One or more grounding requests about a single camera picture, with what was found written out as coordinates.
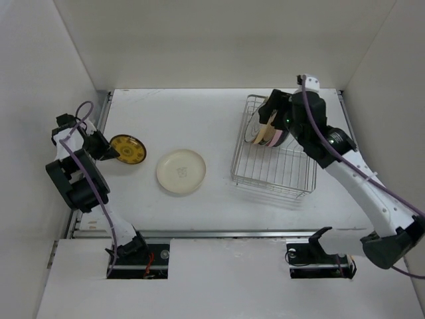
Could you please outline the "yellow patterned brown plate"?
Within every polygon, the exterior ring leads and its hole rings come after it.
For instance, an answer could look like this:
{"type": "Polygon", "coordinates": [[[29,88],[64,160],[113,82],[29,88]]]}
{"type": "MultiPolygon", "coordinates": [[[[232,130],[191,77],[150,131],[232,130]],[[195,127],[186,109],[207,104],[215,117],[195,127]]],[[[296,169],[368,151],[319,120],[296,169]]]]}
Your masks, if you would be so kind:
{"type": "Polygon", "coordinates": [[[143,162],[147,157],[144,144],[128,134],[118,134],[111,138],[110,144],[119,153],[117,160],[129,165],[143,162]]]}

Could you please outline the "black blue patterned plate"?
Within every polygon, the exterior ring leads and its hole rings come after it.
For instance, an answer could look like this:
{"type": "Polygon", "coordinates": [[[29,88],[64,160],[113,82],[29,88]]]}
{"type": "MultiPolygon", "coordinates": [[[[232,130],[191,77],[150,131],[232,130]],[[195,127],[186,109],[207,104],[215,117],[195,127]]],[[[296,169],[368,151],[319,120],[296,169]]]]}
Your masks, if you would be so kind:
{"type": "Polygon", "coordinates": [[[274,144],[274,147],[278,147],[281,144],[283,144],[285,142],[285,140],[288,138],[288,136],[290,135],[290,132],[285,130],[282,131],[282,133],[280,134],[280,137],[278,138],[277,142],[274,144]]]}

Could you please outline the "metal wire dish rack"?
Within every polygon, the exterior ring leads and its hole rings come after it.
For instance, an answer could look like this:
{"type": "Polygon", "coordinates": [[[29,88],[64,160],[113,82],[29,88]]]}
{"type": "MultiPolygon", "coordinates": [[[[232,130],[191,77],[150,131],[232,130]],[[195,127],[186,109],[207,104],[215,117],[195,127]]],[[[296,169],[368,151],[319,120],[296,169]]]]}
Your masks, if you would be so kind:
{"type": "Polygon", "coordinates": [[[255,94],[246,98],[230,169],[233,182],[295,198],[312,193],[317,186],[317,164],[292,136],[278,147],[244,140],[248,121],[264,100],[255,94]]]}

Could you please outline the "cream bear plate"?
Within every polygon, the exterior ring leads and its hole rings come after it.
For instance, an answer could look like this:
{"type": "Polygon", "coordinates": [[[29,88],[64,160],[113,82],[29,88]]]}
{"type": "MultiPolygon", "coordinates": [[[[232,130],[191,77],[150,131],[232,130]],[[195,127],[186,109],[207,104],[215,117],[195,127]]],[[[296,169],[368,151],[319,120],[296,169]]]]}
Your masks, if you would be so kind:
{"type": "Polygon", "coordinates": [[[160,186],[175,195],[188,195],[196,191],[207,173],[203,157],[188,149],[173,150],[157,162],[156,177],[160,186]]]}

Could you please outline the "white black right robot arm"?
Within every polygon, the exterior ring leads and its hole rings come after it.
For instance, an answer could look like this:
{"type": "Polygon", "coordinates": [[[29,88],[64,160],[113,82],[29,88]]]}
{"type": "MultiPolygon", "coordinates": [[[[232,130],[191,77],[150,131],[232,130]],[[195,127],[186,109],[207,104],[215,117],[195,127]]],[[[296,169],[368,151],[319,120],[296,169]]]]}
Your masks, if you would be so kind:
{"type": "Polygon", "coordinates": [[[352,254],[390,269],[424,237],[424,214],[381,183],[344,130],[328,125],[326,103],[318,91],[291,94],[274,89],[253,118],[260,129],[271,125],[285,136],[292,135],[307,157],[348,192],[373,226],[371,233],[354,239],[344,239],[331,226],[321,228],[297,250],[301,265],[339,261],[352,254]]]}

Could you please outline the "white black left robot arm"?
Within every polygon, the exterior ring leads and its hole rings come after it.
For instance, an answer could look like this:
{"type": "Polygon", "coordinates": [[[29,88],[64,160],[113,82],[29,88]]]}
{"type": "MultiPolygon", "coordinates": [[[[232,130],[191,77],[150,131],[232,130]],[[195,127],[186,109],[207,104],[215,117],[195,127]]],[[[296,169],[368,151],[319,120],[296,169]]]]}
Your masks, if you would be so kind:
{"type": "Polygon", "coordinates": [[[52,130],[56,157],[46,165],[46,172],[71,210],[90,213],[100,209],[106,220],[113,246],[106,251],[119,261],[139,264],[151,251],[141,233],[109,204],[110,188],[97,161],[111,160],[119,153],[89,121],[77,126],[79,118],[62,114],[56,118],[58,127],[52,130]]]}

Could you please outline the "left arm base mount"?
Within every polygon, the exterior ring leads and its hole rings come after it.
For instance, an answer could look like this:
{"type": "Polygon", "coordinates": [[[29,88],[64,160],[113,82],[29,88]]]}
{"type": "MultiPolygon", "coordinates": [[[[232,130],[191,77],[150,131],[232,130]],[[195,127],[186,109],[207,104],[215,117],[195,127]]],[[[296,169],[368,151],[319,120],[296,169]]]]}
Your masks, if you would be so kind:
{"type": "Polygon", "coordinates": [[[114,259],[114,246],[106,249],[110,259],[107,279],[168,279],[171,243],[163,239],[148,239],[147,246],[125,257],[114,259]]]}

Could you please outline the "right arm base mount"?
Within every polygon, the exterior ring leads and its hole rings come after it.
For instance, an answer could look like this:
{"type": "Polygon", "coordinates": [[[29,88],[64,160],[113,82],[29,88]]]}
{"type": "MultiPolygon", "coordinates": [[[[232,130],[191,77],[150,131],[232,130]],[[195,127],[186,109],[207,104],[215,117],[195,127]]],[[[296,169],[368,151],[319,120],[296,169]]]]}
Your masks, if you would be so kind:
{"type": "Polygon", "coordinates": [[[349,255],[327,254],[319,239],[332,230],[323,227],[307,239],[286,241],[285,261],[291,279],[344,278],[353,279],[357,265],[349,255]]]}

